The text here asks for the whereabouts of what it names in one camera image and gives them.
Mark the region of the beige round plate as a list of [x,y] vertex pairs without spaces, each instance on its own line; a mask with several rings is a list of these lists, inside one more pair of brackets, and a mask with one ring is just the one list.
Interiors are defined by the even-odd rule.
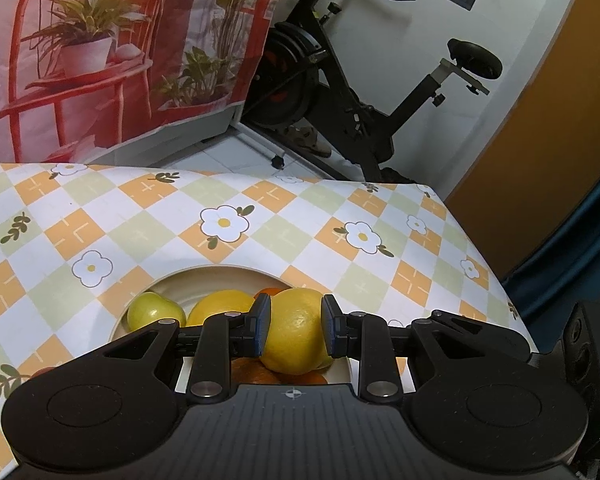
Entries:
[[[243,266],[195,266],[167,275],[165,278],[154,281],[140,292],[132,292],[122,315],[117,320],[111,332],[109,342],[119,339],[130,332],[126,322],[126,311],[129,309],[135,296],[142,292],[156,292],[166,299],[176,302],[188,316],[198,301],[223,289],[242,290],[253,297],[262,289],[278,288],[288,289],[296,286],[289,284],[281,278],[276,278],[258,270],[244,268]],[[353,384],[351,365],[346,358],[336,360],[334,364],[323,368],[321,371],[329,384]]]

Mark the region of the dark red apple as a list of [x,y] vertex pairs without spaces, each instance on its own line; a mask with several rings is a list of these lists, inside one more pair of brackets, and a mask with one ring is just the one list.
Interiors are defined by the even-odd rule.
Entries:
[[54,369],[55,369],[55,367],[54,367],[54,366],[48,366],[48,367],[43,367],[43,368],[40,368],[39,370],[37,370],[36,372],[34,372],[34,373],[33,373],[33,374],[30,376],[30,378],[35,378],[35,377],[38,377],[38,376],[40,376],[40,375],[42,375],[42,374],[45,374],[45,373],[48,373],[48,372],[50,372],[51,370],[54,370]]

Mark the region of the orange wooden door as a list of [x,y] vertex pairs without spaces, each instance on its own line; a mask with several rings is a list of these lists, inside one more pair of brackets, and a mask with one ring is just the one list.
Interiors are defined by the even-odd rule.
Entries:
[[574,0],[550,52],[446,203],[498,278],[600,178],[600,0]]

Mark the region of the large yellow lemon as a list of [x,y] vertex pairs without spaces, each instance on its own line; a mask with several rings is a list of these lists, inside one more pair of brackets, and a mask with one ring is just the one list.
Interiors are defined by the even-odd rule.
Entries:
[[322,331],[323,295],[288,288],[271,298],[271,323],[260,361],[272,372],[304,375],[332,364]]

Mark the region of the checkered floral tablecloth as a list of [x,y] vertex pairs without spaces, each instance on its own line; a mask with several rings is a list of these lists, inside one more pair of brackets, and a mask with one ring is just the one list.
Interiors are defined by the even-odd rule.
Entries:
[[[232,264],[403,325],[432,310],[523,330],[426,185],[0,164],[0,414],[12,388],[104,344],[133,297]],[[12,453],[0,428],[0,477]]]

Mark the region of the pink printed backdrop cloth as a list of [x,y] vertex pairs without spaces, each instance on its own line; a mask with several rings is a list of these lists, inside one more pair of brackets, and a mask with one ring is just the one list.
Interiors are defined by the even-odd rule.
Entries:
[[78,162],[242,102],[279,0],[0,0],[0,162]]

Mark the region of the green tomato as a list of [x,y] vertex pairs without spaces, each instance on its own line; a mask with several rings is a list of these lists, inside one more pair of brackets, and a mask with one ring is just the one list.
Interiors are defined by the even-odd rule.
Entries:
[[156,292],[142,292],[126,311],[126,324],[131,332],[167,318],[177,320],[181,326],[186,324],[184,310],[176,302]]

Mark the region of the mandarin orange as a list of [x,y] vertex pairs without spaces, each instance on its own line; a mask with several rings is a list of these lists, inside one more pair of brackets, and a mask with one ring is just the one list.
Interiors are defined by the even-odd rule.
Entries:
[[327,380],[319,372],[287,375],[268,370],[258,359],[239,358],[232,361],[232,382],[248,385],[321,386]]
[[267,294],[268,296],[273,297],[283,291],[284,291],[283,288],[265,287],[265,288],[260,289],[258,292],[256,292],[254,294],[254,298],[258,298],[262,294]]

